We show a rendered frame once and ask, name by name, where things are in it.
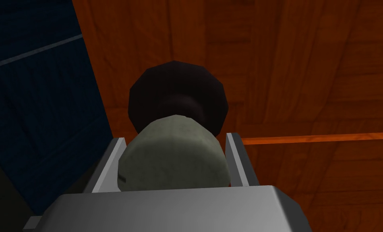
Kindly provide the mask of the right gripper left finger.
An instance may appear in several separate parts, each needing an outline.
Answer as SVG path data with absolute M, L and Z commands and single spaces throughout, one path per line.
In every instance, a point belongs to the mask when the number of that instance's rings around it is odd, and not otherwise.
M 125 149 L 125 138 L 110 141 L 83 193 L 120 192 L 117 185 L 118 161 Z

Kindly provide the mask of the grey and black door knob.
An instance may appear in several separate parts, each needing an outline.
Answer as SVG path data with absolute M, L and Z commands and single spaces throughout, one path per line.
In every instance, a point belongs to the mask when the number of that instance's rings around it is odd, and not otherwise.
M 228 187 L 217 139 L 228 109 L 222 83 L 203 66 L 173 60 L 146 69 L 129 91 L 137 136 L 118 162 L 120 191 Z

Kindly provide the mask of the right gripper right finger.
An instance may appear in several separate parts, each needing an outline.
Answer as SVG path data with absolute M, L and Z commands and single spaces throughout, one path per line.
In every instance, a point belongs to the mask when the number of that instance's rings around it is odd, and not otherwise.
M 238 133 L 226 134 L 225 156 L 230 172 L 231 187 L 259 185 L 252 163 Z

